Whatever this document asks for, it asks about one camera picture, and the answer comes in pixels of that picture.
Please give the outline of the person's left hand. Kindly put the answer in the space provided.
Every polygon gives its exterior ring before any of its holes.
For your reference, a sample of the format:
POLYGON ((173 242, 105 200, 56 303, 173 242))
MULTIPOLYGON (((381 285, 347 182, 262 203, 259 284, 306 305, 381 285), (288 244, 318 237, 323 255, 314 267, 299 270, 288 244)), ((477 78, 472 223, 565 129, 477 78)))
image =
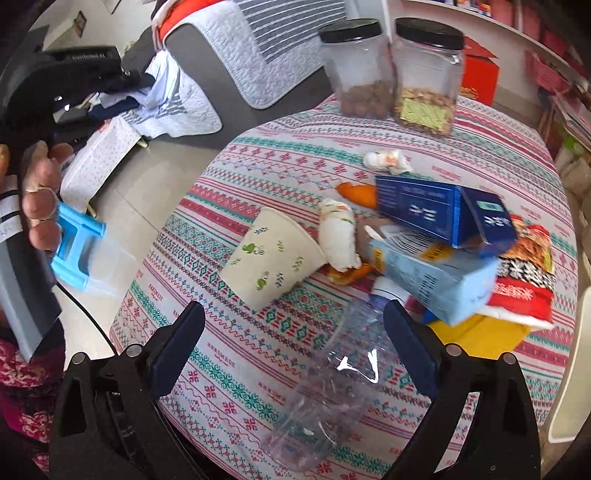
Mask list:
POLYGON ((35 146, 23 180, 22 209, 29 226, 29 240, 37 250, 55 252, 61 233, 56 215, 57 192, 61 184, 62 163, 73 148, 61 143, 49 148, 43 141, 35 146))

